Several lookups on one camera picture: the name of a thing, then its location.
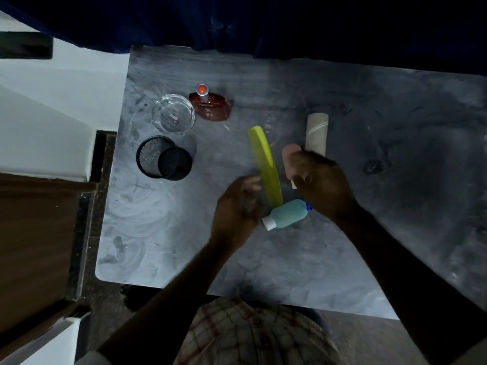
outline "table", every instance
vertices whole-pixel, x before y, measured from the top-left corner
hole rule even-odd
[[[135,152],[161,134],[151,123],[153,104],[167,93],[187,97],[199,82],[233,101],[230,118],[197,118],[190,134],[172,138],[194,159],[185,179],[144,176]],[[486,88],[486,78],[464,74],[134,49],[96,276],[166,286],[207,242],[228,184],[257,172],[247,137],[254,125],[264,128],[272,147],[284,202],[299,197],[280,153],[304,143],[309,113],[325,112],[327,156],[343,167],[362,206],[485,307]],[[397,318],[354,246],[316,212],[285,229],[260,225],[208,293]]]

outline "plaid shirt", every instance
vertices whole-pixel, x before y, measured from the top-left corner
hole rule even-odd
[[[311,319],[289,307],[253,308],[220,297],[198,309],[174,364],[342,364]]]

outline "glass ashtray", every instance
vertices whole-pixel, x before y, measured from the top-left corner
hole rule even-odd
[[[194,124],[193,105],[181,95],[162,96],[152,109],[152,123],[164,133],[183,136]]]

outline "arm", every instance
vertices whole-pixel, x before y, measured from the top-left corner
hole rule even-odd
[[[257,226],[262,204],[253,198],[259,177],[242,177],[218,200],[210,241],[186,268],[98,351],[113,365],[172,363],[208,288]],[[241,198],[253,206],[246,212]]]
[[[336,163],[307,152],[292,154],[291,161],[302,175],[294,178],[298,191],[354,244],[431,364],[449,364],[487,336],[487,314],[365,211]]]

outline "black mesh cup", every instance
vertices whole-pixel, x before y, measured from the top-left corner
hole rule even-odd
[[[191,171],[192,159],[189,153],[176,146],[167,137],[151,137],[137,149],[137,165],[141,172],[151,178],[180,180]]]

